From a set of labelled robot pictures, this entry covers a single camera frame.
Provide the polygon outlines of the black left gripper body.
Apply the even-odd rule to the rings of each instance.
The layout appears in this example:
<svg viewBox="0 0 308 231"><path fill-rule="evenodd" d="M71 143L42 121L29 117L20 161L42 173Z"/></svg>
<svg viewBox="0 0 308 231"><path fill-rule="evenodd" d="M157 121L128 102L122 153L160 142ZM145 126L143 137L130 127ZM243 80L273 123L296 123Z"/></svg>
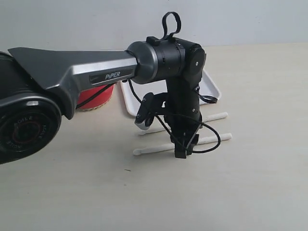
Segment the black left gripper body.
<svg viewBox="0 0 308 231"><path fill-rule="evenodd" d="M166 79L168 124L173 135L184 144L197 144L202 121L199 96L182 76Z"/></svg>

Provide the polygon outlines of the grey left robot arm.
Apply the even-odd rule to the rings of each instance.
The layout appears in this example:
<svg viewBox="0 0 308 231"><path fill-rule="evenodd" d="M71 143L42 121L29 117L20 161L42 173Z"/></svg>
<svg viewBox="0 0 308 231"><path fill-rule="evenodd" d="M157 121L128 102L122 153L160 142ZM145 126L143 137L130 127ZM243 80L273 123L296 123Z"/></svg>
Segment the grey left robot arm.
<svg viewBox="0 0 308 231"><path fill-rule="evenodd" d="M175 156L193 153L202 115L199 83L206 54L194 42L148 37L125 51L48 51L11 48L0 54L0 162L28 157L56 135L65 116L81 106L81 92L119 81L164 80L167 91L147 94L135 123L148 128L157 115L170 126Z"/></svg>

